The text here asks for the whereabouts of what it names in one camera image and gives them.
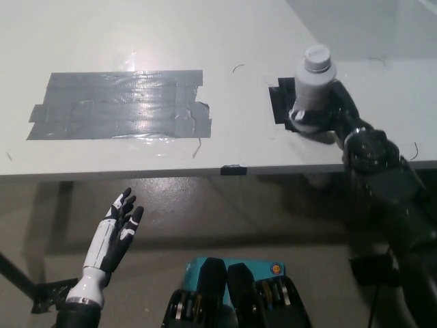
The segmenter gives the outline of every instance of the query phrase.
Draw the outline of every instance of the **white table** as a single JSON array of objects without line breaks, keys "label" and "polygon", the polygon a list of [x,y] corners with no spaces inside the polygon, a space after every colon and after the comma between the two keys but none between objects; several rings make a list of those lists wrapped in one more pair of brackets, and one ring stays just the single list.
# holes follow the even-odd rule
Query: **white table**
[{"label": "white table", "polygon": [[[362,117],[407,159],[416,143],[415,167],[437,167],[437,11],[423,2],[3,1],[0,179],[204,175],[224,165],[248,174],[341,170],[336,145],[274,125],[268,95],[318,42],[331,48]],[[210,106],[211,138],[199,149],[197,139],[26,141],[52,72],[134,69],[203,70],[197,100]]]}]

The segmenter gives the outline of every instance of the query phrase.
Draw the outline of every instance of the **white bottle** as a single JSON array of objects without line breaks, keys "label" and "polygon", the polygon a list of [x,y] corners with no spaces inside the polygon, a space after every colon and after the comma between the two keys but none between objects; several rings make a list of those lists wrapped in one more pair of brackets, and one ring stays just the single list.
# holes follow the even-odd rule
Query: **white bottle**
[{"label": "white bottle", "polygon": [[296,102],[290,111],[294,115],[294,125],[302,132],[313,132],[311,127],[301,126],[299,120],[306,111],[321,111],[329,95],[330,85],[335,80],[337,68],[330,60],[330,51],[323,44],[311,46],[305,58],[299,61],[294,77]]}]

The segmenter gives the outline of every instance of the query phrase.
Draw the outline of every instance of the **robotic arm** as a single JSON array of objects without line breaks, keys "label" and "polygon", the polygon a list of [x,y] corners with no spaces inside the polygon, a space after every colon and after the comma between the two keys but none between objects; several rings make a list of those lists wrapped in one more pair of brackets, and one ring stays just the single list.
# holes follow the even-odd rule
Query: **robotic arm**
[{"label": "robotic arm", "polygon": [[327,129],[343,146],[343,162],[380,213],[408,309],[419,327],[437,327],[437,220],[427,189],[385,132],[360,119],[339,81],[328,107]]},{"label": "robotic arm", "polygon": [[128,215],[136,200],[135,196],[126,199],[130,193],[127,188],[118,196],[99,223],[83,264],[83,276],[58,312],[56,328],[98,326],[104,305],[103,289],[128,250],[143,216],[141,206]]}]

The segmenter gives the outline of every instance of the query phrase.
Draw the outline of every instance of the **robotic hand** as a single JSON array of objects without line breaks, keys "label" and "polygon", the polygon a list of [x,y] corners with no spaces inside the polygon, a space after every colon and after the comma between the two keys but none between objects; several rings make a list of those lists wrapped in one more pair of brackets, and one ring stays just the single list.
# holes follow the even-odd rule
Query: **robotic hand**
[{"label": "robotic hand", "polygon": [[131,188],[127,188],[118,196],[99,223],[83,263],[83,276],[68,293],[58,312],[56,327],[98,326],[104,305],[103,289],[128,250],[144,212],[138,206],[128,215],[136,200],[134,195],[126,199],[130,193]]}]

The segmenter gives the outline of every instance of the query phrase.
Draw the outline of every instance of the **wire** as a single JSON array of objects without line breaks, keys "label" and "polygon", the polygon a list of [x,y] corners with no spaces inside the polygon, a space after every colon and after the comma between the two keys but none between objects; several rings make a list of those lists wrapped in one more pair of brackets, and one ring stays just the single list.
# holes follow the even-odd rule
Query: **wire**
[{"label": "wire", "polygon": [[419,149],[417,148],[417,143],[414,143],[414,145],[416,146],[416,155],[412,159],[410,159],[410,161],[412,161],[419,155]]},{"label": "wire", "polygon": [[375,294],[373,295],[373,301],[371,304],[371,310],[370,310],[370,317],[369,317],[369,323],[367,324],[367,328],[371,328],[371,324],[373,322],[373,317],[375,316],[375,310],[376,310],[376,301],[378,300],[378,294],[380,292],[381,285],[378,284],[375,287]]}]

